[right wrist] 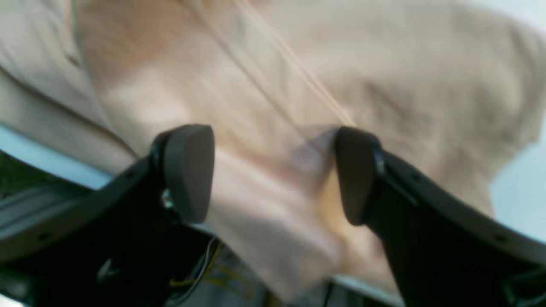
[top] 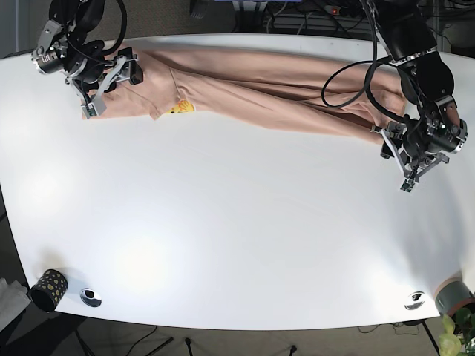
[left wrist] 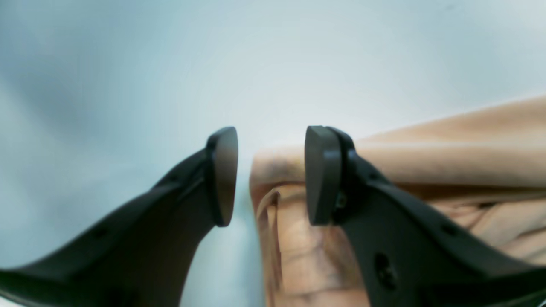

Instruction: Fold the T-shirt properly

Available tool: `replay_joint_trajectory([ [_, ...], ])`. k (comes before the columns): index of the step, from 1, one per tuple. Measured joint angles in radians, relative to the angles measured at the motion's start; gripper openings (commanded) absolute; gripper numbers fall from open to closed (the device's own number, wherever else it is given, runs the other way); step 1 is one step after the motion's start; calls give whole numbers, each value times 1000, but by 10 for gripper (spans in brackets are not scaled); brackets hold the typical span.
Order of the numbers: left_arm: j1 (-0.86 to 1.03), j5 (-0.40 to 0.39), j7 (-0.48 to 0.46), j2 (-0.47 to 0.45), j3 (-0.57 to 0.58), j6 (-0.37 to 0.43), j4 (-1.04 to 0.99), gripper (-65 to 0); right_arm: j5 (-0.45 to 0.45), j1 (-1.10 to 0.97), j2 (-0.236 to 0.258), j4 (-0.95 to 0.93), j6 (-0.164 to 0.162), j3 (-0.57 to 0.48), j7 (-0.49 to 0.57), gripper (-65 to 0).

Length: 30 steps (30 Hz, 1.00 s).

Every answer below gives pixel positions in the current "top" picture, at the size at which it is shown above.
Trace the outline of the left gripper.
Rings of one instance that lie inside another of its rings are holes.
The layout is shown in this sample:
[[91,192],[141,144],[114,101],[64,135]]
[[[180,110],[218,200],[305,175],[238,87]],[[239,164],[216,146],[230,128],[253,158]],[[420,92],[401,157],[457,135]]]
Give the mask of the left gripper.
[[465,144],[465,129],[456,127],[457,135],[447,125],[425,125],[421,122],[391,122],[386,128],[373,126],[371,131],[384,140],[380,156],[394,158],[404,180],[402,191],[411,192],[420,178],[440,163],[449,163]]

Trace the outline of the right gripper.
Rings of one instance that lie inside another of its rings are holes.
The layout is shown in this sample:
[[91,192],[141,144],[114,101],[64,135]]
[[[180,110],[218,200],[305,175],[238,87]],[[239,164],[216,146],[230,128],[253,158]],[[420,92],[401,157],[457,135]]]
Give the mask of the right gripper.
[[81,109],[86,119],[101,116],[106,110],[105,93],[114,91],[121,82],[131,85],[143,83],[143,69],[138,56],[131,48],[121,49],[110,65],[95,64],[78,76],[67,77],[67,84],[81,99]]

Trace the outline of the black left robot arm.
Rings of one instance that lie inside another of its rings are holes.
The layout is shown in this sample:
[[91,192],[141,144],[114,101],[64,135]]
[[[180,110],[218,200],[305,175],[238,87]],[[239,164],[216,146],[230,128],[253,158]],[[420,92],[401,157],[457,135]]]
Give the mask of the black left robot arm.
[[[442,61],[416,1],[363,1],[361,6],[373,44],[382,43],[387,56],[368,61],[362,89],[339,106],[344,108],[366,95],[377,111],[390,118],[386,126],[375,125],[372,130],[384,140],[381,157],[394,158],[404,176],[401,190],[410,192],[424,174],[448,163],[449,154],[461,151],[468,125],[460,118],[453,97],[453,74]],[[417,107],[418,119],[394,113],[376,100],[370,84],[382,65],[397,70],[403,94]]]

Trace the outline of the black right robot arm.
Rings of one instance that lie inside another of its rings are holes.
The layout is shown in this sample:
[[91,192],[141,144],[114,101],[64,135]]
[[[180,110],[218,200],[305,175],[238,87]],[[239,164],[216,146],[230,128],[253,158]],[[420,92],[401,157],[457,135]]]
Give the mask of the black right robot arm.
[[120,47],[128,18],[124,2],[117,4],[121,13],[119,35],[106,48],[103,40],[86,41],[102,20],[104,1],[52,1],[49,19],[31,53],[31,61],[41,74],[65,75],[65,83],[82,100],[82,112],[88,119],[104,114],[103,95],[120,82],[143,82],[137,54],[130,47]]

